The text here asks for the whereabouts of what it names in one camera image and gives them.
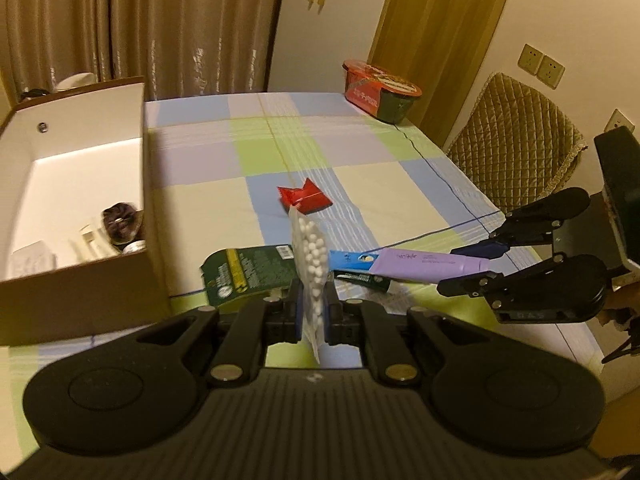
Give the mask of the right hand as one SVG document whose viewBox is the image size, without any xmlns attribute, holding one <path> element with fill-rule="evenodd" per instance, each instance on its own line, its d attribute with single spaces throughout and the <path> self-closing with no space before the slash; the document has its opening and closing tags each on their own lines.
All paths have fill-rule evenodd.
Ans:
<svg viewBox="0 0 640 480">
<path fill-rule="evenodd" d="M 618 330 L 626 330 L 639 317 L 639 283 L 620 287 L 608 294 L 602 310 L 597 314 L 601 326 L 612 322 Z"/>
</svg>

